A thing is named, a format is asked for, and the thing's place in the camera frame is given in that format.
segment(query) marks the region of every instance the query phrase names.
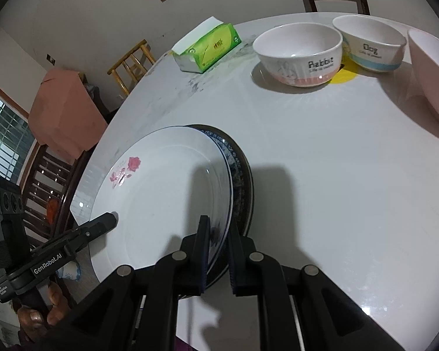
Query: marble tabletop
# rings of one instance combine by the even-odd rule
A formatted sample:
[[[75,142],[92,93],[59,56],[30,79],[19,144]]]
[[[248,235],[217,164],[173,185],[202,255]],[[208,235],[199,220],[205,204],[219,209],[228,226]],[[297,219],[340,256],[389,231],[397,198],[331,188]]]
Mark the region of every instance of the marble tabletop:
[[[393,73],[356,69],[311,89],[276,82],[252,50],[272,27],[331,25],[341,14],[235,25],[242,43],[204,74],[181,72],[165,53],[96,146],[71,212],[79,224],[90,219],[109,169],[148,133],[218,127],[251,164],[249,236],[257,249],[283,265],[319,266],[406,350],[422,351],[439,332],[439,124],[408,47]],[[406,25],[379,20],[406,35]],[[88,280],[83,297],[97,280],[88,251],[78,257]],[[177,335],[200,351],[258,350],[257,315],[255,299],[234,297],[225,276],[202,297],[179,303]]]

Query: blue stripe on bowl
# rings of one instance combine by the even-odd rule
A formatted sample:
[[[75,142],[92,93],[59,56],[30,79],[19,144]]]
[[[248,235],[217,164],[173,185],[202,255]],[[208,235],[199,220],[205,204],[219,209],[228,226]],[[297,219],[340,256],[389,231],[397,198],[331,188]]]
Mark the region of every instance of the blue stripe on bowl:
[[[354,55],[353,53],[350,54],[350,58],[363,67],[368,67],[369,69],[374,69],[378,71],[393,71],[398,69],[401,65],[401,63],[398,64],[376,63],[373,61],[368,61],[367,59],[363,59],[357,55]]]

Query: bowl rim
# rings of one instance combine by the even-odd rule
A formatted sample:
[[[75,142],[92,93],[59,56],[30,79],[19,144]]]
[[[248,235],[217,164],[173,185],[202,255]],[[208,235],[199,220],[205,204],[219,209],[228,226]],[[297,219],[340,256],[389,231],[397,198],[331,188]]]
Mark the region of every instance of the bowl rim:
[[[424,30],[421,30],[421,29],[417,29],[417,28],[415,28],[415,27],[413,27],[413,28],[410,28],[409,30],[408,30],[408,46],[410,46],[412,43],[414,44],[414,45],[416,45],[417,47],[418,47],[418,49],[420,49],[429,59],[431,59],[435,64],[436,64],[436,66],[437,67],[439,67],[439,63],[432,57],[432,56],[430,56],[419,44],[418,44],[418,42],[416,42],[416,40],[415,39],[413,39],[413,37],[412,37],[412,35],[411,35],[411,33],[413,33],[413,32],[421,32],[421,33],[424,33],[424,34],[427,34],[427,35],[429,35],[429,36],[431,36],[431,37],[433,37],[434,39],[436,39],[437,41],[439,41],[439,38],[437,38],[435,35],[432,35],[431,33],[428,33],[428,32],[425,32]]]
[[[344,18],[344,17],[355,17],[355,18],[358,18],[359,20],[367,20],[367,21],[376,21],[376,22],[380,22],[381,24],[383,24],[383,25],[385,25],[385,26],[387,26],[387,27],[389,27],[389,28],[395,30],[395,31],[401,36],[401,38],[404,39],[404,43],[402,43],[401,45],[395,45],[395,44],[393,44],[393,43],[385,43],[385,42],[380,42],[380,41],[373,41],[372,39],[365,39],[365,38],[359,37],[359,36],[357,36],[357,35],[351,34],[351,33],[347,32],[347,31],[345,31],[345,30],[343,30],[343,29],[338,28],[338,27],[335,25],[335,21],[338,21],[339,19],[342,19],[342,18]],[[405,37],[401,32],[399,32],[399,31],[398,31],[397,29],[395,29],[393,26],[391,26],[391,25],[389,25],[389,24],[386,24],[385,22],[382,22],[382,21],[376,20],[374,17],[364,16],[364,15],[362,15],[362,14],[344,14],[343,16],[335,17],[335,18],[332,20],[332,24],[333,24],[333,26],[335,27],[335,29],[337,29],[337,30],[339,30],[339,31],[341,31],[341,32],[344,32],[344,33],[347,34],[347,35],[351,35],[351,36],[353,36],[353,37],[355,37],[355,38],[359,38],[359,39],[365,39],[366,41],[371,41],[372,43],[376,43],[376,44],[378,44],[378,45],[389,46],[389,47],[392,47],[392,48],[401,48],[401,47],[403,47],[403,46],[406,46],[406,44],[407,44],[407,39],[406,39],[406,37]]]
[[[324,27],[327,27],[327,28],[329,28],[329,29],[331,29],[331,30],[334,30],[334,31],[337,32],[338,35],[340,36],[340,40],[338,41],[338,44],[336,44],[335,46],[331,47],[330,49],[327,49],[327,50],[324,50],[324,51],[319,51],[319,52],[314,53],[314,54],[299,55],[299,56],[271,56],[271,55],[263,54],[263,53],[257,51],[257,49],[255,48],[255,42],[256,42],[260,37],[262,37],[264,34],[267,34],[268,32],[275,31],[276,29],[280,29],[280,28],[282,28],[282,27],[293,26],[293,25],[298,26],[298,25],[303,25],[303,24],[306,24],[306,25],[308,25],[308,24],[312,24],[312,25],[317,25],[317,26],[324,26]],[[255,51],[258,55],[260,55],[260,56],[265,56],[265,57],[268,57],[268,58],[273,58],[273,59],[303,59],[303,58],[309,58],[310,56],[316,56],[316,55],[319,55],[319,54],[325,54],[325,53],[328,53],[328,52],[330,52],[330,51],[334,51],[334,50],[338,49],[339,46],[342,46],[342,44],[343,44],[343,36],[342,36],[342,34],[341,34],[337,29],[335,29],[334,27],[331,27],[330,25],[319,24],[319,23],[317,23],[317,22],[291,22],[291,23],[289,23],[289,24],[279,25],[279,26],[272,27],[271,29],[268,29],[268,30],[264,31],[264,32],[263,32],[262,34],[260,34],[256,39],[254,39],[254,43],[252,44],[252,48],[254,49],[254,51]]]

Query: hand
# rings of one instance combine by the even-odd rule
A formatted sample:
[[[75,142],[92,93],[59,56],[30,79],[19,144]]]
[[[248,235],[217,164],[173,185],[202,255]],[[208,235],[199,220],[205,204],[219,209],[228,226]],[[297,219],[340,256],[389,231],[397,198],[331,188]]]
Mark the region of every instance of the hand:
[[[70,311],[68,301],[62,294],[62,290],[55,283],[51,282],[48,289],[49,299],[53,308],[47,316],[47,323],[55,326]],[[37,310],[28,307],[21,307],[18,310],[18,320],[26,335],[33,341],[37,342],[46,333],[44,319],[42,314]]]

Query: bowl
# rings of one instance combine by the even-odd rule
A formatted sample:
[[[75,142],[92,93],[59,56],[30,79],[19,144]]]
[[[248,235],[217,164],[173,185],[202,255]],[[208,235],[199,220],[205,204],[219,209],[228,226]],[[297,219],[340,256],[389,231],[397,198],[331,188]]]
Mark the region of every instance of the bowl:
[[[359,15],[340,16],[333,26],[343,34],[343,50],[361,67],[388,72],[400,67],[406,38],[390,25]]]
[[[254,41],[254,51],[278,81],[297,87],[328,82],[340,69],[343,38],[332,27],[312,22],[282,25]]]
[[[415,76],[439,115],[439,38],[418,29],[410,29],[408,43]]]

